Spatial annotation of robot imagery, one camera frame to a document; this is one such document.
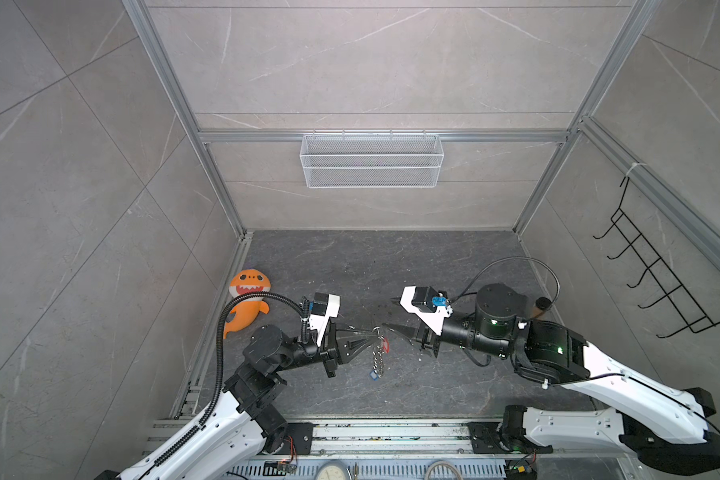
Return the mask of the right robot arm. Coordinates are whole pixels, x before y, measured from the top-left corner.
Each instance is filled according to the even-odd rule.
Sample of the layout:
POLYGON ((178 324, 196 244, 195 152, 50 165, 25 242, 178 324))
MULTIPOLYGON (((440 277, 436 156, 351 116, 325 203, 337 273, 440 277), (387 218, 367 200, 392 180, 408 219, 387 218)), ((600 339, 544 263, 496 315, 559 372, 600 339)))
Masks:
POLYGON ((504 284, 489 284, 477 291, 473 311, 461 314, 444 293, 407 286, 399 303, 420 324, 389 328, 432 355, 443 344, 468 356, 484 353, 509 361, 515 374, 545 389, 577 392, 604 405, 592 411, 509 405, 495 432, 473 432, 495 449, 633 453, 642 464, 679 476, 720 469, 720 431, 709 420, 716 408, 707 390, 657 382, 569 328, 528 317, 526 302, 504 284))

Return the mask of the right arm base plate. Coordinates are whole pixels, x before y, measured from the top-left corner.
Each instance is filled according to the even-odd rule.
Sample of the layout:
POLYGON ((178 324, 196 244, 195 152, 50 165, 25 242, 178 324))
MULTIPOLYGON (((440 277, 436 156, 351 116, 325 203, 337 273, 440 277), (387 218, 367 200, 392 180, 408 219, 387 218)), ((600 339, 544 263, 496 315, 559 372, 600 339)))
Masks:
POLYGON ((473 452, 476 454, 553 452, 551 446, 542 446, 531 441, 521 425, 505 425, 503 422, 468 422, 467 429, 473 452))

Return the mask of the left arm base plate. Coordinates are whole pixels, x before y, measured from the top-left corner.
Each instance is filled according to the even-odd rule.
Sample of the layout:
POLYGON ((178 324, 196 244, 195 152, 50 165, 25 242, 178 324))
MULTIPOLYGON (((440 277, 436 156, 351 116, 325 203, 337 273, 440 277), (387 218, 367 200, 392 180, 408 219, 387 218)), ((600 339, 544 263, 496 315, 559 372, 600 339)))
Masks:
POLYGON ((313 443, 315 424, 308 422, 288 423, 270 435, 263 451, 267 454, 296 456, 309 455, 313 443))

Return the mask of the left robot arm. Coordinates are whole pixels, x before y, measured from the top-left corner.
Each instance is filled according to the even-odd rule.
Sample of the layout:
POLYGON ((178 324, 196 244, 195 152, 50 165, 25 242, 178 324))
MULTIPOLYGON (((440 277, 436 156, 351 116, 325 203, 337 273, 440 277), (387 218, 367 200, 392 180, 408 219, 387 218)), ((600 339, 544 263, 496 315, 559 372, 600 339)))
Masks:
POLYGON ((105 470, 100 479, 216 479, 262 451, 286 441, 288 422, 273 405, 287 382, 282 371, 322 364, 335 376, 338 366, 378 340, 373 330, 328 324, 321 346, 302 343, 274 325, 265 325, 243 350, 244 360, 209 404, 167 442, 133 466, 105 470))

